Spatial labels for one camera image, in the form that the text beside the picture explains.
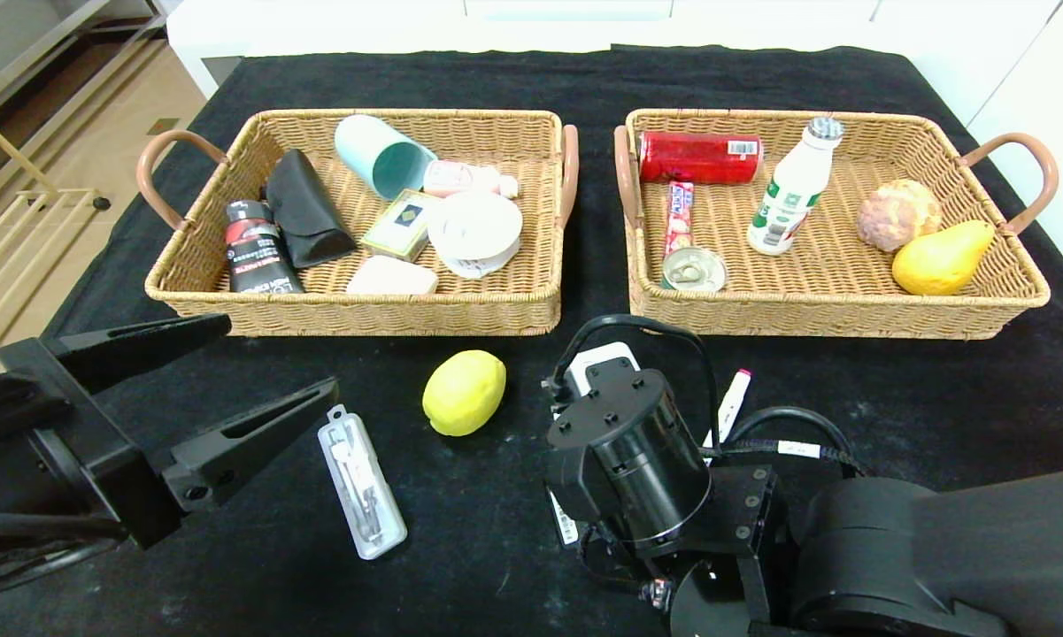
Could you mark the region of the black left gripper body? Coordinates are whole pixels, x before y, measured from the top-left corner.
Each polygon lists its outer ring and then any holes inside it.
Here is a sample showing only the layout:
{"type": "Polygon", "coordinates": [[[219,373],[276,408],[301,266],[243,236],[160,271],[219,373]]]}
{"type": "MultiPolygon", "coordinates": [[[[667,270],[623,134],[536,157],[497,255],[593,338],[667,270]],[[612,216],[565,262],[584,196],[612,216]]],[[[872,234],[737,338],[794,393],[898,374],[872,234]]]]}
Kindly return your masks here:
{"type": "Polygon", "coordinates": [[[43,340],[0,349],[0,540],[134,541],[148,548],[182,513],[138,445],[43,340]]]}

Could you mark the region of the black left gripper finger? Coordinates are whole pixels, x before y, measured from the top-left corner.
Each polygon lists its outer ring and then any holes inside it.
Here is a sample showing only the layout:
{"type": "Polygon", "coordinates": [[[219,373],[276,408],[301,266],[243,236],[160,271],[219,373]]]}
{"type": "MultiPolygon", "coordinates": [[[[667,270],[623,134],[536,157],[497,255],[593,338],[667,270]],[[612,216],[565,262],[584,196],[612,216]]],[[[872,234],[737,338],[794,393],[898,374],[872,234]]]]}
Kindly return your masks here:
{"type": "Polygon", "coordinates": [[[174,445],[173,463],[162,471],[184,513],[216,510],[336,404],[336,378],[281,396],[174,445]]]}
{"type": "Polygon", "coordinates": [[[210,313],[82,332],[45,346],[92,395],[216,342],[231,329],[227,315],[210,313]]]}

